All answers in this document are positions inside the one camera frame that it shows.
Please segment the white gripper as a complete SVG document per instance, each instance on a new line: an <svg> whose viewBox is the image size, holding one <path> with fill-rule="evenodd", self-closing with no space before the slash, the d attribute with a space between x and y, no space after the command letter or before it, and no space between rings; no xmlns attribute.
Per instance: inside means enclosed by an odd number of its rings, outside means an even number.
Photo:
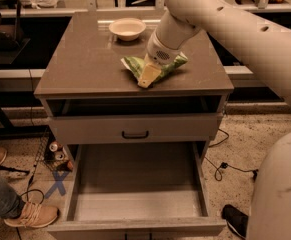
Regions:
<svg viewBox="0 0 291 240"><path fill-rule="evenodd" d="M157 36L156 31L151 34L147 43L147 54L141 66L138 85L148 88L161 74L162 65L170 64L179 55L179 50L166 47Z"/></svg>

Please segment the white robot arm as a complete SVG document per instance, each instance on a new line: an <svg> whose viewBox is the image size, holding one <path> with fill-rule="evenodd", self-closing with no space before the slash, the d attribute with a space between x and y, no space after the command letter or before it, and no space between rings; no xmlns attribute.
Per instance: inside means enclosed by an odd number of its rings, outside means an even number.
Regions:
<svg viewBox="0 0 291 240"><path fill-rule="evenodd" d="M291 29L224 0L165 0L167 11L149 39L150 61L171 63L185 42L207 31L291 106ZM291 240L291 132L263 160L246 240Z"/></svg>

